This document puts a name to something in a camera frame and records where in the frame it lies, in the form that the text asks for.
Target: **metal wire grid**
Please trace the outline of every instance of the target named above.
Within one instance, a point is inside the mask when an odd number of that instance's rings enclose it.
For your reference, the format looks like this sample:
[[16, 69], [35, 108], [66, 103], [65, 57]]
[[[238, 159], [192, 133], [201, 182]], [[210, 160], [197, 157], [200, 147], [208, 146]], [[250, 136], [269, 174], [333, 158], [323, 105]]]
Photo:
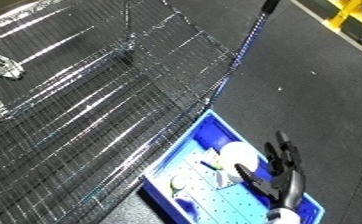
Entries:
[[225, 73], [230, 54], [182, 14], [129, 4], [132, 61], [124, 1], [61, 1], [0, 27], [0, 53], [27, 71], [0, 79], [0, 223], [98, 222]]

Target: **white ball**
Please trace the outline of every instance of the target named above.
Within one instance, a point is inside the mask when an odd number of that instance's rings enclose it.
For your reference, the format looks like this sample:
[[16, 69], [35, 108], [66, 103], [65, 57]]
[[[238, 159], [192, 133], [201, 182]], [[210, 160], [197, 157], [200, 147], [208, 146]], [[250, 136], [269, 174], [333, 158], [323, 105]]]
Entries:
[[233, 182], [243, 182], [235, 164], [242, 164], [252, 172], [257, 170], [259, 159], [256, 149], [246, 142], [230, 142], [220, 150], [220, 165]]

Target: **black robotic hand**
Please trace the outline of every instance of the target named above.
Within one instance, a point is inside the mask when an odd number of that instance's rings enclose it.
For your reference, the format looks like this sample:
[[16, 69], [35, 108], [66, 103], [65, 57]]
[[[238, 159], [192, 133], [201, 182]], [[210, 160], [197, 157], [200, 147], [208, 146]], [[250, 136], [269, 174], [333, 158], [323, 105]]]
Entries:
[[283, 132], [277, 132], [280, 150], [265, 144], [270, 182], [257, 177], [241, 164], [235, 168], [253, 191], [269, 198], [271, 209], [286, 208], [295, 211], [305, 191], [305, 176], [298, 149]]

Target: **black mat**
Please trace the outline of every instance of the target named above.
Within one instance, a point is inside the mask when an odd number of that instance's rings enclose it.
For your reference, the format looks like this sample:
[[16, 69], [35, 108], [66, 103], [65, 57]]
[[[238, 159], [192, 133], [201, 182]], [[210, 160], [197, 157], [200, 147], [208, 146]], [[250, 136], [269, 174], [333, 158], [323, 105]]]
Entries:
[[[230, 49], [262, 4], [171, 3]], [[276, 130], [287, 132], [302, 152], [308, 192], [326, 209], [322, 223], [362, 223], [362, 52], [284, 2], [240, 73], [215, 110], [260, 150]], [[146, 206], [133, 197], [128, 207]], [[145, 211], [127, 223], [150, 219]]]

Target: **pegboard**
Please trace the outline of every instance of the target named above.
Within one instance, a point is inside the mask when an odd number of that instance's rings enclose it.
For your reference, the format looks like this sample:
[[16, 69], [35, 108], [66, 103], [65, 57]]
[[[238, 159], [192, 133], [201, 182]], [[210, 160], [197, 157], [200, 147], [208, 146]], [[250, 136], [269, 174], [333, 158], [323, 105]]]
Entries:
[[[268, 212], [265, 198], [254, 195], [244, 184], [217, 189], [216, 171], [202, 163], [209, 147], [219, 150], [230, 141], [246, 142], [209, 110], [146, 171], [144, 189], [177, 223], [264, 223]], [[256, 174], [269, 179], [267, 161], [257, 153], [260, 164]], [[185, 182], [177, 192], [171, 188], [174, 177]], [[317, 224], [324, 209], [305, 194], [298, 213], [302, 223]]]

